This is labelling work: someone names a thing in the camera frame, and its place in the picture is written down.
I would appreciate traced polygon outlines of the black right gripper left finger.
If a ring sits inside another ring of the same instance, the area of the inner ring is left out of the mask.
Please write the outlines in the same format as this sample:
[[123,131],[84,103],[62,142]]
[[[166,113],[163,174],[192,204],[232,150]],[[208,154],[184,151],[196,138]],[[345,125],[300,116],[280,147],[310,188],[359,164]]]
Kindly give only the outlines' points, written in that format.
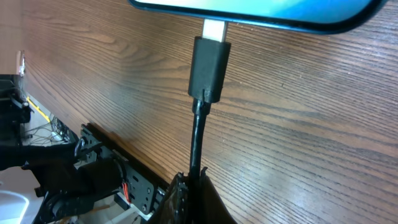
[[188,177],[177,173],[148,224],[185,224],[188,221]]

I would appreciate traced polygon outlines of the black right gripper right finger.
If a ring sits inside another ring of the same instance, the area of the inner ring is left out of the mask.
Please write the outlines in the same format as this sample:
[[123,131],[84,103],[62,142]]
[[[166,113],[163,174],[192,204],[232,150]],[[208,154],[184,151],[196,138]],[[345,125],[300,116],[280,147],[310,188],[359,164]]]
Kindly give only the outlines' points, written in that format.
[[207,176],[207,167],[200,172],[198,198],[198,221],[205,224],[237,224],[229,213],[211,179]]

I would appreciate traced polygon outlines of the blue Samsung Galaxy smartphone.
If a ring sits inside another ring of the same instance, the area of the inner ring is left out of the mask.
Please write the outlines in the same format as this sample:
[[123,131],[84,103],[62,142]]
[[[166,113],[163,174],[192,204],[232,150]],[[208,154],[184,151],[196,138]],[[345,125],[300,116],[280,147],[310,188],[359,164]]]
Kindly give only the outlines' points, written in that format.
[[370,20],[387,0],[129,0],[137,9],[311,34],[340,34]]

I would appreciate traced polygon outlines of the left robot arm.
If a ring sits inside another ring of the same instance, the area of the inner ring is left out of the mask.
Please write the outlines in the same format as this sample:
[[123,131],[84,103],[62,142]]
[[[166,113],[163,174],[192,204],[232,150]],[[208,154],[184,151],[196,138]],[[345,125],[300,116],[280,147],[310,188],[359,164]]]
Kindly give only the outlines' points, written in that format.
[[52,223],[116,193],[125,174],[120,161],[75,167],[76,146],[1,146],[1,223]]

